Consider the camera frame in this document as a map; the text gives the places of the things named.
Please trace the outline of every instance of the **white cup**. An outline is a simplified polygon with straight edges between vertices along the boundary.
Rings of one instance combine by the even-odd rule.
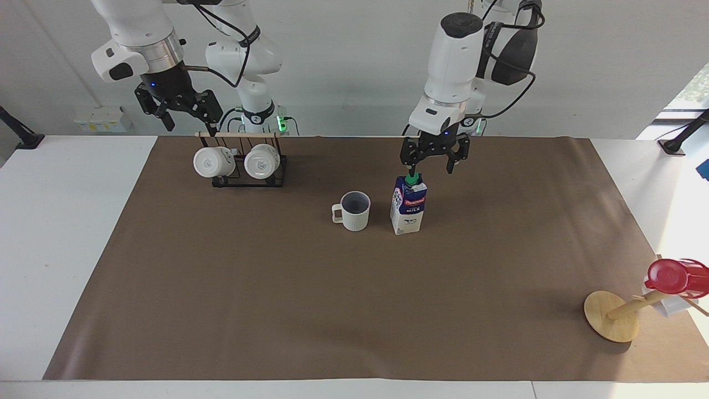
[[[249,151],[244,159],[246,173],[254,179],[266,179],[281,165],[281,156],[273,146],[261,143]]]
[[[369,208],[372,201],[361,191],[350,191],[342,196],[339,204],[333,205],[333,222],[342,223],[347,230],[360,231],[367,227]],[[335,212],[341,211],[342,216],[336,217]]]
[[[200,148],[192,160],[194,170],[202,177],[229,176],[236,169],[231,150],[226,147]]]

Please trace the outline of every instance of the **brown paper mat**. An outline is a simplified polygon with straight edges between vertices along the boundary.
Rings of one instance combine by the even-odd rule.
[[[401,142],[290,138],[282,189],[213,189],[195,138],[152,149],[46,379],[706,381],[686,314],[614,344],[594,290],[640,293],[654,254],[588,140],[483,138],[429,184],[422,231],[389,222]],[[330,220],[345,192],[369,226]]]

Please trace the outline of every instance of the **red cup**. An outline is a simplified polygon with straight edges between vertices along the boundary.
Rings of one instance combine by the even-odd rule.
[[[709,294],[709,268],[693,259],[659,259],[647,269],[645,286],[670,295],[697,299]]]

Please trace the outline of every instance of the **round wooden base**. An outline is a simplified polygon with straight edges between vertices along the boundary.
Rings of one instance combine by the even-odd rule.
[[[609,311],[625,301],[608,291],[595,291],[584,302],[586,320],[603,338],[614,342],[630,342],[640,330],[635,312],[628,312],[616,320],[606,317]]]

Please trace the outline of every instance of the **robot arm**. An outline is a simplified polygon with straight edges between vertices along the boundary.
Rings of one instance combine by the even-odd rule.
[[[287,126],[281,120],[284,110],[271,98],[266,82],[260,77],[281,69],[280,49],[262,34],[249,0],[222,0],[213,12],[247,34],[244,38],[220,24],[220,31],[228,38],[210,43],[205,54],[210,68],[232,80],[237,80],[243,70],[241,82],[236,87],[244,114],[239,130],[249,133],[285,131]]]
[[[458,133],[459,124],[466,109],[481,113],[485,81],[511,85],[532,67],[536,30],[543,24],[541,0],[486,0],[485,5],[496,22],[484,26],[472,13],[453,13],[436,30],[424,94],[409,117],[420,136],[406,138],[400,154],[412,176],[416,164],[432,155],[447,155],[452,173],[467,158],[470,143],[466,133]]]
[[[216,133],[223,115],[221,106],[211,90],[196,92],[188,73],[210,68],[237,82],[233,85],[242,100],[242,130],[287,130],[282,119],[284,109],[271,99],[268,86],[259,76],[281,69],[281,52],[261,34],[248,0],[178,0],[195,7],[213,6],[208,12],[217,16],[218,29],[227,38],[207,47],[210,68],[185,66],[185,41],[177,38],[160,0],[91,2],[113,37],[91,55],[96,71],[106,82],[140,75],[143,83],[135,89],[135,95],[143,111],[160,118],[167,130],[174,128],[167,112],[171,109],[191,114],[202,120],[212,135]]]
[[[168,110],[183,111],[205,123],[210,133],[222,116],[211,90],[198,93],[184,68],[184,40],[179,40],[160,0],[91,0],[106,20],[112,39],[91,54],[106,82],[140,75],[135,89],[146,114],[161,119],[171,131]]]

